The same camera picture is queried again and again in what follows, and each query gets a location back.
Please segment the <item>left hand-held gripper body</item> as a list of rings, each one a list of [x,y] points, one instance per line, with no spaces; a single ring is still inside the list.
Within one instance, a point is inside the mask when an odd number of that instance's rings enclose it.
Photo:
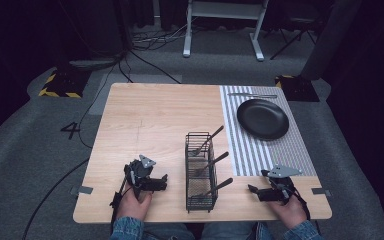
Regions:
[[[154,191],[156,189],[155,181],[150,177],[155,164],[155,161],[140,155],[138,159],[125,165],[125,178],[132,187],[136,198],[142,191]]]

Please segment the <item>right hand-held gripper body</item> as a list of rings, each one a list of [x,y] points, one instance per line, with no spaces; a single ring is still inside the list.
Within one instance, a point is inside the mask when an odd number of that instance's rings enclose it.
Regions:
[[[268,178],[271,188],[267,192],[273,194],[271,201],[282,201],[286,204],[290,197],[296,192],[291,179],[292,176],[300,175],[301,170],[277,164],[271,170],[262,170],[262,175]]]

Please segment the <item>person's right hand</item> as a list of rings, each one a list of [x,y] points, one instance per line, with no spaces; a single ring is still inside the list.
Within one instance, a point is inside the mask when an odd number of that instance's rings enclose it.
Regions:
[[[268,202],[267,205],[288,229],[293,229],[307,220],[302,203],[296,196],[292,196],[287,204]]]

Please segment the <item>person's left hand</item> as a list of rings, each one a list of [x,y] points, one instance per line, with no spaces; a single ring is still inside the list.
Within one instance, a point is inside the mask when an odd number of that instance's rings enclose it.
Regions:
[[[131,217],[144,221],[151,205],[152,193],[145,192],[141,200],[138,200],[132,190],[132,187],[127,184],[123,197],[119,203],[116,218]]]

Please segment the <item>grey striped placemat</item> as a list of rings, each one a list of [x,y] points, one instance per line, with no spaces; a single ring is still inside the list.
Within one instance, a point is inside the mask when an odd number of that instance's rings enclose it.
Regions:
[[[235,176],[257,176],[261,170],[271,170],[276,164],[301,171],[302,176],[316,176],[310,155],[301,137],[283,91],[277,87],[220,86],[220,98],[224,115],[224,129],[229,142],[229,152]],[[248,134],[239,124],[236,113],[248,96],[233,93],[275,95],[268,101],[279,106],[289,120],[284,136],[276,140],[259,140]]]

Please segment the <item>grey tape strip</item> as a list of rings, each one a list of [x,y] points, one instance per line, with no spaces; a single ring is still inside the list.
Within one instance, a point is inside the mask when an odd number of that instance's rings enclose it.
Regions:
[[[312,188],[311,190],[314,195],[325,195],[327,197],[332,196],[330,190],[326,190],[324,188]]]
[[[78,196],[80,193],[90,195],[92,193],[92,191],[93,191],[93,189],[91,187],[73,186],[70,189],[70,194],[74,195],[74,196]]]

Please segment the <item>person's legs in jeans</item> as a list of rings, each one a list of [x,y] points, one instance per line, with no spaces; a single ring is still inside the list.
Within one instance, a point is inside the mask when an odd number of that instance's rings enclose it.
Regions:
[[[141,240],[274,240],[264,223],[209,222],[201,228],[185,223],[146,223]]]

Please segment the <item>black plate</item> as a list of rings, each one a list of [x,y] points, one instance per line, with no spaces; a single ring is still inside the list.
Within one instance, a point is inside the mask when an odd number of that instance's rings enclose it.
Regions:
[[[279,139],[289,130],[286,113],[276,104],[263,99],[241,103],[236,117],[243,130],[262,140]]]

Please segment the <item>silver table knife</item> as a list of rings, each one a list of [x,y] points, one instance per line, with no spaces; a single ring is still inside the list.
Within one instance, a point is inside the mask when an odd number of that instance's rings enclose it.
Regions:
[[[277,95],[272,94],[253,94],[253,93],[227,93],[228,96],[244,96],[244,97],[256,97],[256,98],[277,98]]]

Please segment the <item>black-yellow striped stand base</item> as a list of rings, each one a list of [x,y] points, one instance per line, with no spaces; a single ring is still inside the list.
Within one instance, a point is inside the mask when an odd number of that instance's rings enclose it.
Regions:
[[[312,83],[301,76],[276,76],[275,85],[282,89],[288,101],[319,102]]]
[[[39,96],[82,98],[90,75],[90,71],[54,70],[40,90]]]

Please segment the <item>black tripod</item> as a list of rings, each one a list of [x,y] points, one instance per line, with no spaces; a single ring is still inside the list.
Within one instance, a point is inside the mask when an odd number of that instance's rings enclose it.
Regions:
[[[304,33],[307,33],[310,37],[310,40],[313,43],[316,43],[316,40],[312,37],[311,31],[316,31],[319,28],[318,21],[315,19],[302,19],[302,18],[286,18],[282,20],[276,30],[281,32],[282,37],[285,40],[285,45],[277,50],[271,57],[271,60],[274,60],[279,54],[281,54],[285,49],[287,49],[292,43],[301,39]],[[297,31],[297,34],[292,37],[290,40],[287,40],[283,31],[288,30],[290,32]]]

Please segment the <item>dark-handled cutlery piece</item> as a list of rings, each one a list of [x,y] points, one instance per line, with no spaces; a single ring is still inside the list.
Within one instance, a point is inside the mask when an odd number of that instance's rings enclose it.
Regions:
[[[222,183],[216,185],[215,187],[212,187],[210,190],[206,191],[205,193],[201,193],[201,194],[198,194],[198,195],[193,195],[192,197],[205,197],[205,196],[208,196],[210,194],[213,194],[215,193],[217,190],[225,187],[225,186],[228,186],[229,184],[231,184],[233,182],[233,178],[228,178],[226,179],[225,181],[223,181]]]
[[[200,176],[207,168],[209,168],[210,166],[213,166],[215,165],[217,162],[225,159],[227,156],[229,156],[229,152],[226,151],[224,152],[223,154],[221,154],[219,157],[217,157],[216,159],[213,159],[211,160],[206,166],[204,166],[203,168],[201,169],[198,169],[195,171],[195,175],[194,176]]]

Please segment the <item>dark-handled fork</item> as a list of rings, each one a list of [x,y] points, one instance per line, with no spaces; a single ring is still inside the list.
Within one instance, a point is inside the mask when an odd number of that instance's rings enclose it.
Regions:
[[[221,125],[213,134],[211,134],[203,143],[200,147],[197,149],[193,150],[190,153],[190,156],[197,156],[201,150],[207,145],[207,143],[212,140],[217,134],[219,134],[222,130],[224,129],[224,125]]]

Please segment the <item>grey post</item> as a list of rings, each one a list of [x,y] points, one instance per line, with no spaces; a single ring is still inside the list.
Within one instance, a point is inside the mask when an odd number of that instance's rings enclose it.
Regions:
[[[361,3],[362,0],[335,0],[326,26],[300,73],[304,81],[318,80],[322,76],[353,22]]]

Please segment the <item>white metal stand frame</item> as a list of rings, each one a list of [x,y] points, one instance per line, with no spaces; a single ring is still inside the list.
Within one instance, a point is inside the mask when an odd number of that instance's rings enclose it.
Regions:
[[[269,0],[262,0],[257,4],[203,2],[188,0],[186,12],[186,35],[182,55],[188,58],[191,55],[192,20],[194,17],[227,18],[239,20],[256,20],[255,30],[249,34],[255,57],[258,61],[265,59],[259,45],[258,37],[265,18]]]

